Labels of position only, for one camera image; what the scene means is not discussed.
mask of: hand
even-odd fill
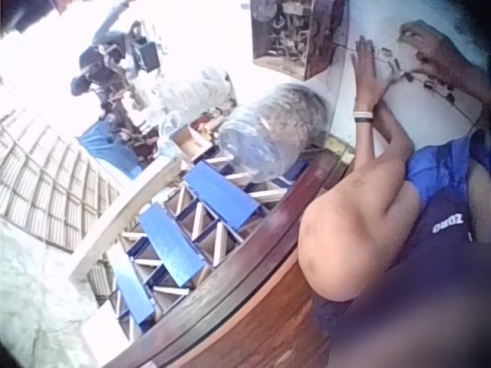
[[[435,77],[440,83],[462,87],[473,65],[444,34],[424,21],[410,21],[400,27],[399,41],[417,49],[420,66],[414,72]]]
[[[392,75],[385,83],[377,81],[374,44],[371,40],[365,41],[365,38],[360,36],[360,41],[356,42],[356,52],[358,57],[351,55],[356,79],[354,110],[370,112],[381,100],[390,83],[395,81],[395,77]]]

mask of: wooden box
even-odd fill
[[[344,0],[251,0],[254,63],[306,81],[331,65]]]

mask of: wristband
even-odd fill
[[[373,119],[374,113],[370,111],[355,111],[353,112],[353,117],[368,117],[370,119]]]
[[[374,118],[373,117],[355,117],[354,122],[355,123],[373,123]]]

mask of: black wristband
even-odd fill
[[[355,117],[354,122],[355,123],[373,123],[374,118],[373,117]]]

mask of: cardboard box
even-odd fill
[[[184,156],[193,163],[196,163],[213,148],[211,142],[189,126],[183,126],[177,130],[170,136],[170,139],[180,148]]]

